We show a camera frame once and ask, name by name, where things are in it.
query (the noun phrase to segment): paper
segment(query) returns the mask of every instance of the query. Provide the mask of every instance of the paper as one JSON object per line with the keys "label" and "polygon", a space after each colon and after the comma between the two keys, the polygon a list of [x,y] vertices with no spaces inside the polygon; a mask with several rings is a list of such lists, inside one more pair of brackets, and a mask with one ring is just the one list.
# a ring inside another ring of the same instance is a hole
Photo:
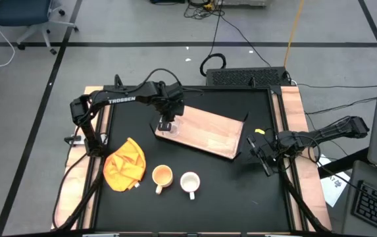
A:
{"label": "paper", "polygon": [[[327,159],[324,155],[321,155],[320,163],[321,165],[325,165],[330,163],[331,160]],[[338,176],[344,178],[346,181],[349,181],[350,177],[345,174],[344,172],[337,173]],[[327,178],[323,178],[321,180],[322,191],[324,193],[324,199],[326,203],[330,205],[330,207],[334,207],[336,202],[338,201],[341,193],[347,186],[347,183],[336,176],[330,176]]]}

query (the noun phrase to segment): mug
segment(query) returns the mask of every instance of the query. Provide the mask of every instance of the mug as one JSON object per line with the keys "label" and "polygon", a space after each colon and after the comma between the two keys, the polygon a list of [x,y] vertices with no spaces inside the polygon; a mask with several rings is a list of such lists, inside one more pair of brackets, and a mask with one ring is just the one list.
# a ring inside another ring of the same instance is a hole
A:
{"label": "mug", "polygon": [[172,170],[167,165],[157,166],[151,176],[155,184],[157,184],[156,194],[161,194],[162,189],[169,186],[174,179]]}
{"label": "mug", "polygon": [[180,184],[183,191],[189,193],[189,198],[194,200],[194,192],[200,187],[200,177],[194,172],[186,172],[181,176]]}

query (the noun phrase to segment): computer keyboard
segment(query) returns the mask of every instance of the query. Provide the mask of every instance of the computer keyboard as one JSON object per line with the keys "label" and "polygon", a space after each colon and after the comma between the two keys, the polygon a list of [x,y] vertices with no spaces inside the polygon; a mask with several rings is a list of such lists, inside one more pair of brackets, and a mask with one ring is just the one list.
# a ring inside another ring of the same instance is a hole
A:
{"label": "computer keyboard", "polygon": [[352,215],[377,227],[377,188],[360,180],[353,202]]}

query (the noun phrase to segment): floor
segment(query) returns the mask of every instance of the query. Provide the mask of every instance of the floor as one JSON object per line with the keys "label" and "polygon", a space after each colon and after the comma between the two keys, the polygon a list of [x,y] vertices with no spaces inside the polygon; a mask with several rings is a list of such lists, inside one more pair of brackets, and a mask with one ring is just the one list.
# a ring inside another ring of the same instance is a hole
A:
{"label": "floor", "polygon": [[[205,84],[199,65],[210,50],[216,16],[184,18],[186,5],[158,6],[148,0],[62,2],[66,16],[55,17],[75,21],[80,31],[50,28],[49,37],[59,54],[51,55],[43,47],[43,38],[36,34],[28,39],[25,51],[16,50],[11,64],[0,68],[0,233],[4,235],[50,229],[66,159],[63,138],[74,129],[68,104],[85,86],[112,84],[117,73],[125,84],[135,85],[159,67],[170,69],[185,85]],[[273,0],[266,9],[224,11],[225,19],[236,25],[271,65],[282,66],[284,43],[298,6],[299,0]],[[1,30],[14,41],[25,29]],[[228,68],[266,66],[223,21],[216,42],[221,47],[213,51],[225,54]],[[298,83],[377,85],[377,0],[305,1],[294,42],[287,69]],[[0,36],[0,64],[8,61],[11,53]],[[206,65],[219,66],[218,60]],[[172,78],[158,73],[154,80],[171,82]],[[307,112],[374,97],[376,93],[376,88],[301,87]],[[320,128],[345,115],[357,115],[370,127],[374,105],[358,104],[311,118]],[[353,153],[368,145],[369,136],[337,142],[347,153]],[[331,143],[322,144],[322,152],[328,157],[344,156]],[[24,170],[21,182],[17,168]],[[9,192],[11,187],[18,189]],[[345,195],[344,191],[335,208],[329,208],[338,232]]]}

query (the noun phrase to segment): yellow towel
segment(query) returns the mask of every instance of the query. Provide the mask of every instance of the yellow towel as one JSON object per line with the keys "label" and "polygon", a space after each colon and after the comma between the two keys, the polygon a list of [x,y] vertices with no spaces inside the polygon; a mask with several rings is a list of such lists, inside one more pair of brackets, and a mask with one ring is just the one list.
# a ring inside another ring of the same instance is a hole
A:
{"label": "yellow towel", "polygon": [[109,186],[118,192],[132,189],[146,169],[146,160],[140,146],[131,138],[105,161],[103,176]]}

